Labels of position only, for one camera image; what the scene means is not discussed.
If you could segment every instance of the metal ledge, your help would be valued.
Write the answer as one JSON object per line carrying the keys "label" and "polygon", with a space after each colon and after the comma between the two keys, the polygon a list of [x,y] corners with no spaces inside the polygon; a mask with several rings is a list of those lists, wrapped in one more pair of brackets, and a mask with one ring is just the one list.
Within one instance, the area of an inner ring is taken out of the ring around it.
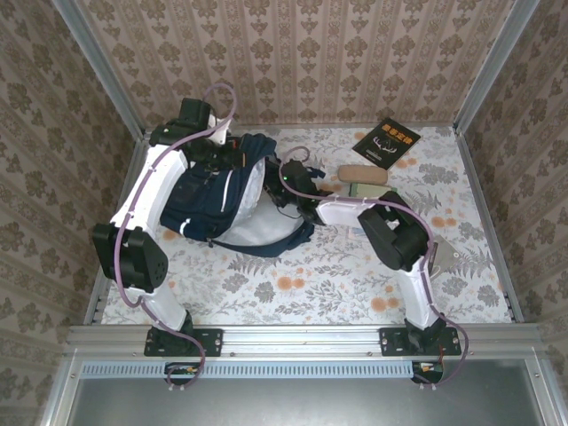
{"label": "metal ledge", "polygon": [[[432,357],[388,357],[381,354],[376,326],[221,326],[223,353],[219,360],[426,360]],[[64,357],[90,360],[147,361],[144,357],[148,326],[72,327]],[[545,347],[535,324],[468,325],[469,359],[532,359]],[[196,358],[174,358],[195,361]]]}

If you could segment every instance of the wall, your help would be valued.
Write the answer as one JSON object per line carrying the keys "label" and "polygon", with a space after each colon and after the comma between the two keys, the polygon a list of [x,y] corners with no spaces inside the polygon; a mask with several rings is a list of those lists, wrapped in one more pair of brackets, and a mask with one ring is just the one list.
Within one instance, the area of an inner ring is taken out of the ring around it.
{"label": "wall", "polygon": [[568,2],[541,0],[466,132],[526,320],[568,396]]}
{"label": "wall", "polygon": [[[152,126],[234,86],[241,124],[453,121],[514,0],[79,0]],[[214,103],[230,106],[229,94]]]}
{"label": "wall", "polygon": [[97,271],[132,137],[51,2],[0,2],[0,424],[33,424]]}

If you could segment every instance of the white floral fabric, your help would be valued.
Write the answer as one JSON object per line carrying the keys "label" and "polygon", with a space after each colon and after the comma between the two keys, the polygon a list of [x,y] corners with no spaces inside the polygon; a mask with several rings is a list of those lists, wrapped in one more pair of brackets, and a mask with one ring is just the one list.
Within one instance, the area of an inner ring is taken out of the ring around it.
{"label": "white floral fabric", "polygon": [[[308,165],[327,175],[320,188],[346,195],[342,164],[368,164],[352,151],[371,129],[252,130],[311,150]],[[420,141],[390,170],[389,184],[427,219],[434,233],[460,253],[433,282],[439,309],[459,322],[510,322],[476,204],[451,128],[413,129]],[[383,265],[356,230],[317,227],[312,240],[274,259],[252,257],[187,240],[160,227],[158,242],[170,259],[166,284],[196,324],[401,323],[405,306],[397,274]],[[112,286],[104,324],[144,324]]]}

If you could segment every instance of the beige object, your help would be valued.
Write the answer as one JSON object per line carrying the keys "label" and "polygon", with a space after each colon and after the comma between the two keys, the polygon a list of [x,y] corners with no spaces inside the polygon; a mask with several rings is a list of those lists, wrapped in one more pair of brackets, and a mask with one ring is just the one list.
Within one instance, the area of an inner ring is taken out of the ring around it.
{"label": "beige object", "polygon": [[339,166],[337,177],[348,184],[384,185],[389,180],[389,172],[376,166],[350,164]]}

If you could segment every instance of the book cover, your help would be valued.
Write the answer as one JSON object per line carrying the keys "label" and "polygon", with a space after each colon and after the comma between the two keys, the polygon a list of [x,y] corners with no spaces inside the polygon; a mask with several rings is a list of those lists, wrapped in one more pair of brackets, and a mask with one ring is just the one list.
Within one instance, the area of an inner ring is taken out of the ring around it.
{"label": "book cover", "polygon": [[420,139],[405,126],[390,118],[384,119],[363,137],[353,150],[375,166],[388,170]]}

